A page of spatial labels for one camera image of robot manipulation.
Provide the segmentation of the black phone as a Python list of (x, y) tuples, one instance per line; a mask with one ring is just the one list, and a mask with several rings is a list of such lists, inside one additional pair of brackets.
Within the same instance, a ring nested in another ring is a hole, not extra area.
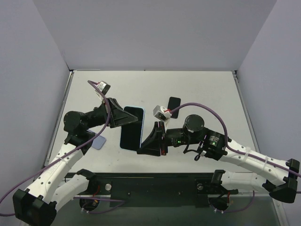
[[(170, 97), (168, 101), (168, 109), (169, 110), (174, 110), (175, 108), (179, 107), (181, 105), (181, 99), (178, 97)], [(179, 115), (179, 111), (175, 111), (171, 118), (177, 119)]]

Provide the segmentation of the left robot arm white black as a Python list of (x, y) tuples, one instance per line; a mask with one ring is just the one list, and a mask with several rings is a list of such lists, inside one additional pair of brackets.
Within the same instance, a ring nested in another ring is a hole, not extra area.
[(96, 134), (89, 129), (101, 125), (115, 128), (137, 120), (114, 98), (102, 101), (99, 107), (87, 113), (69, 111), (63, 118), (68, 135), (57, 156), (24, 191), (18, 189), (14, 193), (15, 217), (31, 226), (49, 226), (57, 212), (74, 196), (81, 192), (93, 193), (97, 187), (96, 175), (85, 169), (60, 186), (69, 170), (91, 147), (91, 139)]

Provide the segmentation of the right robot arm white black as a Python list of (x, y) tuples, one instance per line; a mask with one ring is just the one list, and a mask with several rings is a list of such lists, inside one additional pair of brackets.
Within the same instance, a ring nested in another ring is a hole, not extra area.
[(211, 189), (220, 193), (223, 190), (252, 190), (267, 192), (280, 202), (293, 203), (297, 195), (300, 163), (295, 159), (278, 160), (253, 151), (224, 136), (204, 127), (203, 118), (196, 114), (186, 117), (183, 127), (166, 129), (158, 121), (150, 135), (142, 142), (137, 154), (163, 156), (170, 146), (186, 146), (184, 153), (191, 152), (190, 145), (197, 144), (194, 158), (201, 157), (234, 164), (246, 169), (237, 173), (217, 169), (210, 180)]

